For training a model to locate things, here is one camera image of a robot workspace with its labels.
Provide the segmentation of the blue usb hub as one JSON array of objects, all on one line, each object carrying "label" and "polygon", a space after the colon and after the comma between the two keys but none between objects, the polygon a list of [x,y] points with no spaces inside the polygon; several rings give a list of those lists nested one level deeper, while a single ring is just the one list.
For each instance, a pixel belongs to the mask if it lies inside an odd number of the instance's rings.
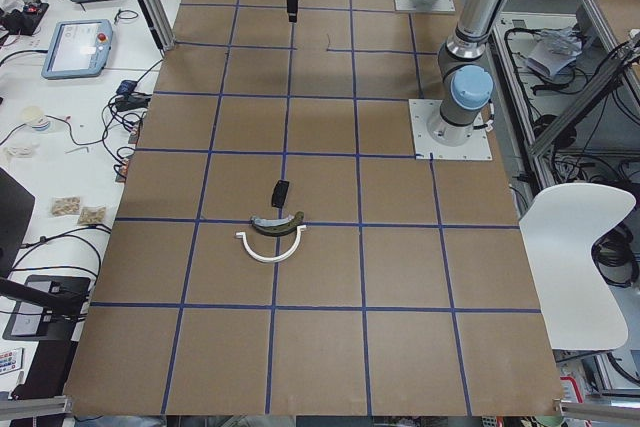
[{"label": "blue usb hub", "polygon": [[135,80],[123,80],[116,89],[116,94],[120,96],[128,96],[136,90],[137,84],[138,82]]}]

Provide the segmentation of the black flat plastic plate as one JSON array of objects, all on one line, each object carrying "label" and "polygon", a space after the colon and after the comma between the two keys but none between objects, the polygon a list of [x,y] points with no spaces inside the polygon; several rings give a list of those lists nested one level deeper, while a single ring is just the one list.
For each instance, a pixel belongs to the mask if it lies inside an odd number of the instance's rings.
[{"label": "black flat plastic plate", "polygon": [[271,195],[272,207],[282,209],[285,206],[289,186],[287,180],[280,179],[276,182]]}]

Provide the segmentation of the blue teach pendant near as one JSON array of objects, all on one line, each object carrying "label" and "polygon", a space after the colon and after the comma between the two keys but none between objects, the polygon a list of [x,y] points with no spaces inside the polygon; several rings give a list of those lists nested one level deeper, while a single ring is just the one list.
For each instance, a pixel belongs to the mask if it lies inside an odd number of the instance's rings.
[{"label": "blue teach pendant near", "polygon": [[106,19],[58,22],[41,75],[48,80],[97,77],[112,41],[113,28]]}]

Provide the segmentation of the olive green brake shoe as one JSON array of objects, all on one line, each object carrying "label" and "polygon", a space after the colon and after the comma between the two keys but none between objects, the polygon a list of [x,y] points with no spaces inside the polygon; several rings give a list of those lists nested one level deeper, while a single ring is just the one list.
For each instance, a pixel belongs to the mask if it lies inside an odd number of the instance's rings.
[{"label": "olive green brake shoe", "polygon": [[265,219],[259,216],[252,216],[250,224],[252,228],[260,235],[267,237],[284,237],[304,226],[305,214],[303,211],[297,211],[293,215],[284,218]]}]

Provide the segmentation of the white tape roll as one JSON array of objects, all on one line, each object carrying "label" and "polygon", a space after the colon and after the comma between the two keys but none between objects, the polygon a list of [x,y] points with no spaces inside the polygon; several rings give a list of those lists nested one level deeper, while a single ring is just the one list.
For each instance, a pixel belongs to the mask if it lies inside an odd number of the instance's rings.
[{"label": "white tape roll", "polygon": [[22,122],[34,132],[47,132],[51,128],[51,119],[38,106],[26,106],[21,110]]}]

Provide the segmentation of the bag of small parts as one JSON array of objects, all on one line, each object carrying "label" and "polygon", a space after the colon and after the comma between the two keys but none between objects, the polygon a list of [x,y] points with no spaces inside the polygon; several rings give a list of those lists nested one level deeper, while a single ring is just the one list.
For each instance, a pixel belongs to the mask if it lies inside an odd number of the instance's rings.
[{"label": "bag of small parts", "polygon": [[83,206],[77,219],[78,225],[98,225],[103,224],[107,214],[106,206]]},{"label": "bag of small parts", "polygon": [[80,213],[82,198],[79,196],[53,197],[50,204],[50,214],[53,217],[75,216]]}]

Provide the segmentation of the white plastic chair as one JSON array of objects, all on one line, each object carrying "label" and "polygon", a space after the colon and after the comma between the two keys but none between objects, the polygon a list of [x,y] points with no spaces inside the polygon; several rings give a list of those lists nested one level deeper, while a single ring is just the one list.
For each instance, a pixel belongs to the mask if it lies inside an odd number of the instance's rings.
[{"label": "white plastic chair", "polygon": [[615,187],[561,184],[537,194],[520,219],[554,350],[611,351],[628,340],[626,320],[591,249],[635,204],[632,194]]}]

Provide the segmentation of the white curved plastic bracket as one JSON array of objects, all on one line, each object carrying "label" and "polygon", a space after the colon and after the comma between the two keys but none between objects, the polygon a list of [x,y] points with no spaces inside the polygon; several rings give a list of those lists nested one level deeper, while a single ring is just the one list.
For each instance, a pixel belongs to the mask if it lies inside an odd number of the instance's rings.
[{"label": "white curved plastic bracket", "polygon": [[292,234],[281,238],[261,237],[245,231],[236,232],[234,237],[250,258],[260,263],[274,264],[289,259],[298,251],[306,229],[302,225]]}]

